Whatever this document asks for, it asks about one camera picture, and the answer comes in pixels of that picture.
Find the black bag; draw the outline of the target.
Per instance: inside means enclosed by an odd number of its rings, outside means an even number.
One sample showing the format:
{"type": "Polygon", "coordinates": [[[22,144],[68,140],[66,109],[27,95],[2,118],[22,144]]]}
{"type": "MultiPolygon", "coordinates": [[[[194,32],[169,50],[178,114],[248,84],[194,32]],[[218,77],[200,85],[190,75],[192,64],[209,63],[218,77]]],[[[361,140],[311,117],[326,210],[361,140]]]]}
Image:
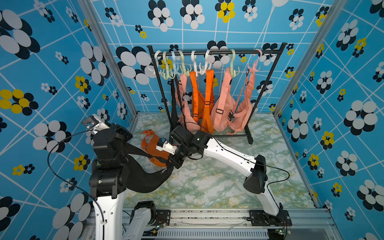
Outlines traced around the black bag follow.
{"type": "MultiPolygon", "coordinates": [[[[176,140],[173,138],[173,134],[175,130],[183,129],[184,127],[179,123],[179,117],[177,113],[177,107],[179,104],[177,103],[176,91],[178,88],[178,79],[171,80],[171,94],[172,94],[172,111],[170,118],[170,134],[169,134],[169,142],[171,144],[175,143],[176,140]]],[[[153,156],[149,155],[145,150],[130,147],[131,153],[136,155],[142,155],[144,157],[152,158],[153,156]]],[[[159,188],[172,174],[174,170],[173,167],[165,167],[154,173],[147,173],[142,166],[135,162],[133,158],[130,158],[129,162],[129,180],[127,188],[138,192],[138,193],[150,193],[159,188]]]]}

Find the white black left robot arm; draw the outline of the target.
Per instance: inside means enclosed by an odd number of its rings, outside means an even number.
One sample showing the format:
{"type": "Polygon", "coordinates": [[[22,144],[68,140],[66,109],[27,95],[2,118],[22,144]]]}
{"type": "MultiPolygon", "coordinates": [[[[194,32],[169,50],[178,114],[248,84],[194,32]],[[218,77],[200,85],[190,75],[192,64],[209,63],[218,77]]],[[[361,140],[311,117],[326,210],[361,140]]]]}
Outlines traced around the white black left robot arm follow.
{"type": "Polygon", "coordinates": [[[96,239],[121,240],[124,192],[150,193],[166,181],[173,169],[146,172],[133,155],[151,158],[143,150],[129,144],[132,134],[117,124],[107,125],[96,116],[82,124],[94,137],[93,150],[97,158],[92,163],[88,196],[95,209],[96,239]]]}

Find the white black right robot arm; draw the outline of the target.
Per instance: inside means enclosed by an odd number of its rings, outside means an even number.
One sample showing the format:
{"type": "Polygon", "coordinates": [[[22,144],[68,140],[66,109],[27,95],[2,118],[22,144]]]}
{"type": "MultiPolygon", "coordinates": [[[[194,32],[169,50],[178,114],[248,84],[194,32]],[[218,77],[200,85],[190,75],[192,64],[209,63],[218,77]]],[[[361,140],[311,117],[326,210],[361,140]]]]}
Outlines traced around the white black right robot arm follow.
{"type": "Polygon", "coordinates": [[[224,145],[209,132],[199,130],[194,134],[182,126],[177,126],[170,132],[170,140],[175,145],[162,138],[158,140],[156,149],[169,153],[168,161],[176,168],[180,168],[186,158],[200,154],[221,161],[246,177],[243,183],[244,189],[257,196],[264,211],[257,217],[250,217],[253,225],[292,226],[288,211],[284,210],[270,189],[268,166],[264,156],[243,154],[224,145]]]}

